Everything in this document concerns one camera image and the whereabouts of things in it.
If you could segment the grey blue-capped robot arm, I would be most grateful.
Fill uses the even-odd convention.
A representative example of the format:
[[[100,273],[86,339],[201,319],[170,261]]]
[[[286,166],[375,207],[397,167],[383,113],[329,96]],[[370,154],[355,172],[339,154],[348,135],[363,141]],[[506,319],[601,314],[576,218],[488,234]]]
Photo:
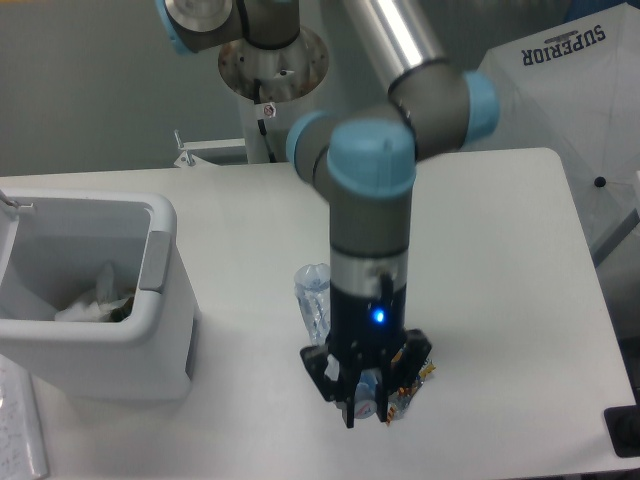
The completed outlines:
[[[160,1],[178,52],[218,48],[219,71],[249,99],[257,124],[323,80],[295,1]],[[453,68],[415,1],[349,1],[346,12],[386,89],[386,101],[345,119],[309,112],[289,128],[285,159],[330,210],[330,329],[302,349],[322,397],[352,427],[363,374],[385,421],[390,398],[408,392],[431,351],[404,326],[412,190],[420,161],[490,135],[499,118],[491,81]]]

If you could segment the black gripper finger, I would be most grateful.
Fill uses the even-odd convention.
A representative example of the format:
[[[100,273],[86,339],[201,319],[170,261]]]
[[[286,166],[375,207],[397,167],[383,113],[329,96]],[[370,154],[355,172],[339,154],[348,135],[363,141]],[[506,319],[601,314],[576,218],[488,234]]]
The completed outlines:
[[[363,370],[363,357],[357,354],[346,365],[339,364],[338,376],[332,380],[326,373],[331,357],[327,345],[307,346],[300,350],[305,370],[323,399],[343,404],[342,417],[348,429],[355,423],[355,392]]]
[[[377,417],[385,423],[388,397],[399,387],[408,387],[416,377],[432,345],[420,329],[406,331],[404,345],[389,359],[379,375],[377,384]]]

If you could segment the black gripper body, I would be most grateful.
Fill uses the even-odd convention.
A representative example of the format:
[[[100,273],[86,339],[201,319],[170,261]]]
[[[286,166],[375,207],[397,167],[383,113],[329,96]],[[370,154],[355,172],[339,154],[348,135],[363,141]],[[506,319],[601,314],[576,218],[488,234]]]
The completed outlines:
[[[406,289],[388,300],[357,297],[330,287],[330,333],[327,337],[331,379],[358,378],[369,369],[387,370],[390,378],[400,380],[406,372],[404,362],[391,360],[406,342],[404,329]]]

